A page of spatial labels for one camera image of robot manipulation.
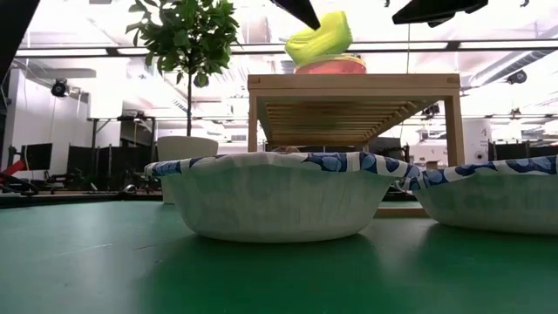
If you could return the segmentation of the green leafy potted tree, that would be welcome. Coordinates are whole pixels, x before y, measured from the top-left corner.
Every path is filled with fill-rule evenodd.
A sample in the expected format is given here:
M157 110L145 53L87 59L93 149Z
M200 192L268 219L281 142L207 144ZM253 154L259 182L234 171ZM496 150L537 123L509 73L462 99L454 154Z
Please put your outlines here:
M238 42L235 7L229 0L133 0L140 14L126 27L147 48L145 64L159 74L176 72L187 81L187 135L192 134L192 91L204 88L213 74L228 68L231 46Z

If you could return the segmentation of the green table mat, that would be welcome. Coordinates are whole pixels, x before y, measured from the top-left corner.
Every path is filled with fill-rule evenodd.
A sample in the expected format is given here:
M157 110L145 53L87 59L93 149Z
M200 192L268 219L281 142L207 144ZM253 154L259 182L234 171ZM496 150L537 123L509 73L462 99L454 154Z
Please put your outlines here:
M0 314L558 314L558 237L383 218L250 244L157 202L5 209Z

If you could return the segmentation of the black table frame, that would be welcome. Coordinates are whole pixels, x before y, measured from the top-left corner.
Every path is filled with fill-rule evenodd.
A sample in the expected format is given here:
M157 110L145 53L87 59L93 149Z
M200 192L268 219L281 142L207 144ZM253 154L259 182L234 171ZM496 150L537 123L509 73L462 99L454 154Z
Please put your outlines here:
M162 195L98 194L98 195L0 195L0 209L54 206L108 201L162 201Z

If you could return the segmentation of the white cylindrical column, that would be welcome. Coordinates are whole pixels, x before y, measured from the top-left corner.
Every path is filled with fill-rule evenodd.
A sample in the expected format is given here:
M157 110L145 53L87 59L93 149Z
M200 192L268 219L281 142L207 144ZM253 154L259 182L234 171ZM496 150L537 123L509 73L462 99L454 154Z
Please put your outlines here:
M463 136L466 164L489 161L489 144L492 141L492 126L489 119L464 119Z

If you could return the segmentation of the black desk monitor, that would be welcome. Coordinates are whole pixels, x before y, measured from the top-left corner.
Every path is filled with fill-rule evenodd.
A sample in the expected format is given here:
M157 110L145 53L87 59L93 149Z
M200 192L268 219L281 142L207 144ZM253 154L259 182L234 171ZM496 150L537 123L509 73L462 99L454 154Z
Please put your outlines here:
M28 171L49 170L51 167L52 144L33 144L21 147L21 160Z

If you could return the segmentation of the wooden slatted shelf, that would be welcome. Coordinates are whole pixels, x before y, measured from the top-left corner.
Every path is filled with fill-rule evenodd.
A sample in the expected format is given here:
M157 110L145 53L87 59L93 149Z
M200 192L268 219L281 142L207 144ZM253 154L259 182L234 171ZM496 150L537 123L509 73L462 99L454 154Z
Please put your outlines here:
M459 75L251 74L248 76L248 150L262 129L272 147L355 146L436 102L444 104L447 159L464 163Z

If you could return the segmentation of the white plant pot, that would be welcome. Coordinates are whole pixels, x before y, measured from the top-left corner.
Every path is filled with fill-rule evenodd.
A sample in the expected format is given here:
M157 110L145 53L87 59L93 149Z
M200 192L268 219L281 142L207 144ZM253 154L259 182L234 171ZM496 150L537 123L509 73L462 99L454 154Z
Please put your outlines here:
M158 139L159 163L153 173L162 180L163 202L175 204L174 192L179 199L192 196L199 189L191 173L180 173L180 161L217 155L218 142L208 138L191 136L166 136Z

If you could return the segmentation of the black office partition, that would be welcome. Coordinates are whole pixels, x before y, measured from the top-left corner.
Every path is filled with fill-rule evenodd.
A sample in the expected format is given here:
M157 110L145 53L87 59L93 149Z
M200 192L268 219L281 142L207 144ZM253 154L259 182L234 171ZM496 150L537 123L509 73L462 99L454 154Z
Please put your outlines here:
M66 173L95 183L117 183L142 174L151 160L150 147L69 146Z

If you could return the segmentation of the blue patterned paper bowl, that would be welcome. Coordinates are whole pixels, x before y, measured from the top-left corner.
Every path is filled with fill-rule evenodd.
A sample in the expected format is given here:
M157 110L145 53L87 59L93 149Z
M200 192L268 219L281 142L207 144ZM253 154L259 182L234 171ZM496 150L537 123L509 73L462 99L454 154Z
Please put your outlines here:
M445 225L558 236L558 155L427 169L395 186Z
M404 161L352 153L220 154L152 163L194 233L231 242L318 242L352 236L389 187L418 173Z

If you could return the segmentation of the orange plastic bowl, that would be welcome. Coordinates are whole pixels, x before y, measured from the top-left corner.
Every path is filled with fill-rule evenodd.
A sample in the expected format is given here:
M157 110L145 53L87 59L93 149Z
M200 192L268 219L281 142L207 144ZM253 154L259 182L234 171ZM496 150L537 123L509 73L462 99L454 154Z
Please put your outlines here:
M295 74L365 74L366 63L351 55L322 56L300 64Z

